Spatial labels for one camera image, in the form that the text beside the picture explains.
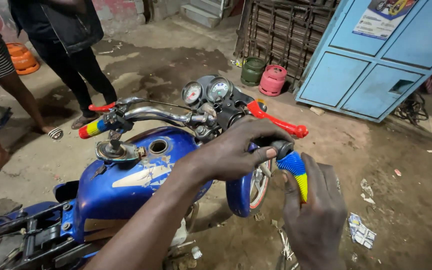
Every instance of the hand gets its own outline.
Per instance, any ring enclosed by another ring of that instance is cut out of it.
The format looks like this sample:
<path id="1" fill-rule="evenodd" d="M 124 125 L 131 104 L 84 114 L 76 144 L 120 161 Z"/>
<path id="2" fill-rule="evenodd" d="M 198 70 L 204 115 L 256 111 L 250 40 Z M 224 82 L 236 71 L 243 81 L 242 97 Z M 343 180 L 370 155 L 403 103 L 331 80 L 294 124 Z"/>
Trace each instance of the hand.
<path id="1" fill-rule="evenodd" d="M 250 142 L 260 137 L 293 141 L 288 132 L 270 120 L 245 116 L 213 141 L 181 158 L 175 167 L 194 170 L 194 175 L 200 176 L 201 182 L 241 178 L 252 172 L 258 164 L 277 155 L 270 146 L 248 152 Z"/>
<path id="2" fill-rule="evenodd" d="M 302 153 L 308 175 L 308 200 L 301 205 L 300 189 L 286 170 L 275 172 L 285 181 L 285 231 L 301 269 L 345 269 L 338 247 L 348 211 L 331 165 L 316 163 Z"/>

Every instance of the rusty metal gate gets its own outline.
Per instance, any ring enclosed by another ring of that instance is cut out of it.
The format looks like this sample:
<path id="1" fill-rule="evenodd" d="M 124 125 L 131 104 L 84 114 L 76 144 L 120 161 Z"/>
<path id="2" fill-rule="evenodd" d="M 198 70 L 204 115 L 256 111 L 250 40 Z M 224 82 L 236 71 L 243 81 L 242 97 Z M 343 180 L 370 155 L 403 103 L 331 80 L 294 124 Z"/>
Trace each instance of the rusty metal gate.
<path id="1" fill-rule="evenodd" d="M 303 75 L 340 0 L 249 0 L 235 55 L 283 66 L 292 83 Z"/>

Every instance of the red clutch lever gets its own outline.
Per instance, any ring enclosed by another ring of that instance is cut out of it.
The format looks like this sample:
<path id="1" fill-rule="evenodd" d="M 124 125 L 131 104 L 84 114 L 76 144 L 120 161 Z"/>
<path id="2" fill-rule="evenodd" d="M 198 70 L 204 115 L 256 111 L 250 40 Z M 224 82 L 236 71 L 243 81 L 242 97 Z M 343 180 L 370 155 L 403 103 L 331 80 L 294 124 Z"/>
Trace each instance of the red clutch lever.
<path id="1" fill-rule="evenodd" d="M 114 105 L 116 104 L 116 102 L 110 103 L 106 106 L 101 106 L 101 107 L 96 107 L 93 104 L 89 105 L 89 110 L 93 111 L 93 112 L 101 112 L 101 113 L 107 113 L 109 112 L 112 108 L 114 108 Z"/>
<path id="2" fill-rule="evenodd" d="M 255 100 L 251 101 L 248 103 L 248 105 L 246 105 L 246 107 L 251 112 L 251 114 L 253 114 L 256 118 L 259 118 L 259 119 L 267 118 L 267 119 L 271 120 L 271 122 L 273 122 L 274 124 L 278 125 L 279 127 L 284 129 L 285 131 L 289 132 L 289 134 L 295 135 L 296 137 L 298 137 L 300 139 L 306 137 L 306 135 L 308 135 L 308 133 L 309 133 L 308 129 L 304 125 L 297 125 L 297 126 L 292 125 L 290 123 L 286 123 L 284 121 L 279 120 L 278 118 L 275 118 L 275 117 L 267 114 L 266 112 L 264 112 L 259 107 L 258 101 L 255 101 Z"/>

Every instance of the speedometer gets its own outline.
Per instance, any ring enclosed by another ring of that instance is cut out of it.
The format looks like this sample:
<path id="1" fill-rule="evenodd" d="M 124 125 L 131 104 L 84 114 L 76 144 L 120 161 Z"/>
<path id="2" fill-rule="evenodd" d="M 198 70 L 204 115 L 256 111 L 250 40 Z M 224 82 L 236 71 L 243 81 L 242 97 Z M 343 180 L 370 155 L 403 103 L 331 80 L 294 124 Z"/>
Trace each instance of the speedometer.
<path id="1" fill-rule="evenodd" d="M 184 103 L 188 105 L 194 105 L 201 96 L 203 91 L 203 87 L 198 82 L 189 82 L 183 87 L 183 91 L 181 93 L 181 98 Z"/>
<path id="2" fill-rule="evenodd" d="M 215 77 L 206 88 L 206 98 L 211 102 L 216 101 L 218 97 L 223 99 L 226 95 L 231 94 L 232 89 L 232 83 L 226 78 Z"/>

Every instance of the black pants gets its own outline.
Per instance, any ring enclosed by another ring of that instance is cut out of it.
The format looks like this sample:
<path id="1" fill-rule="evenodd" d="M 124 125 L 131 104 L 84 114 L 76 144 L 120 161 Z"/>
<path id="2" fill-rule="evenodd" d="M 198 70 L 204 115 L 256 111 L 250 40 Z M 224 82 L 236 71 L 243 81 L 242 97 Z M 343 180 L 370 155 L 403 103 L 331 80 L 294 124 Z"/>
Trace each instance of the black pants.
<path id="1" fill-rule="evenodd" d="M 105 76 L 93 50 L 89 47 L 68 56 L 61 42 L 55 43 L 52 40 L 40 41 L 31 40 L 34 49 L 41 59 L 61 78 L 64 84 L 76 96 L 84 117 L 94 116 L 94 112 L 88 109 L 93 104 L 88 92 L 88 83 L 99 93 L 103 94 L 106 104 L 116 101 L 116 91 L 109 79 Z"/>

